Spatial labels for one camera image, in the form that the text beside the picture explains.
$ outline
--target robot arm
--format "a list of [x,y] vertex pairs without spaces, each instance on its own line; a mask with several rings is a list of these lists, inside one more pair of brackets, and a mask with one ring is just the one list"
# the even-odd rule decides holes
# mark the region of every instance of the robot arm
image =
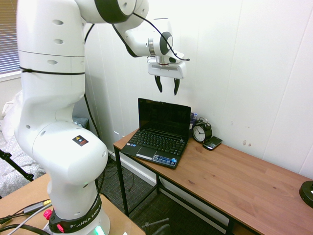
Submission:
[[[134,11],[146,16],[147,0],[18,1],[23,104],[15,137],[51,178],[52,234],[95,235],[99,226],[108,234],[110,229],[94,182],[106,166],[107,148],[72,121],[74,104],[85,93],[82,18],[114,24],[134,55],[155,56],[148,60],[154,75],[168,75],[182,62],[171,61],[172,52],[156,32],[140,35],[133,30],[142,23]],[[169,27],[162,31],[171,32]]]
[[162,92],[160,77],[174,78],[174,94],[176,95],[179,79],[186,76],[184,55],[172,50],[172,28],[167,18],[154,19],[153,23],[147,21],[156,29],[154,31],[142,32],[134,29],[146,20],[147,14],[148,4],[143,1],[136,6],[134,13],[127,21],[113,24],[113,27],[131,56],[148,56],[148,73],[155,76],[160,92]]

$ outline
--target touchpad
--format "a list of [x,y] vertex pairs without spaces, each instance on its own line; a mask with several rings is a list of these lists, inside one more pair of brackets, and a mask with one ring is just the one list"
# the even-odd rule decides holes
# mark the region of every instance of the touchpad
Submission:
[[136,156],[152,160],[152,157],[157,151],[152,148],[141,147],[137,152]]

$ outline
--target alarm clock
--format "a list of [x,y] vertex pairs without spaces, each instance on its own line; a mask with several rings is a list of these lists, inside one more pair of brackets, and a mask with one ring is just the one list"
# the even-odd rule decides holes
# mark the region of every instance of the alarm clock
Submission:
[[192,128],[192,136],[198,142],[203,142],[212,137],[211,124],[205,119],[200,118],[196,121],[195,126]]

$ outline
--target red button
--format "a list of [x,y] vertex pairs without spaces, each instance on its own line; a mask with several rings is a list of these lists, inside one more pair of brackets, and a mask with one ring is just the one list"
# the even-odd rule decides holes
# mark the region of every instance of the red button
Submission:
[[47,220],[49,220],[50,217],[51,217],[51,214],[52,214],[52,211],[51,211],[51,210],[46,210],[46,211],[44,212],[44,218],[46,218]]
[[60,232],[64,233],[64,229],[62,228],[61,225],[57,224],[58,229],[60,230]]

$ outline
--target power outlet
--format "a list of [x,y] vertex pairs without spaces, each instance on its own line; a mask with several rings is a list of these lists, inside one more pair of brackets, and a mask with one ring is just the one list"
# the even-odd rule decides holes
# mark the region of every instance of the power outlet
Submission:
[[117,142],[121,139],[120,135],[118,132],[114,131],[114,142]]

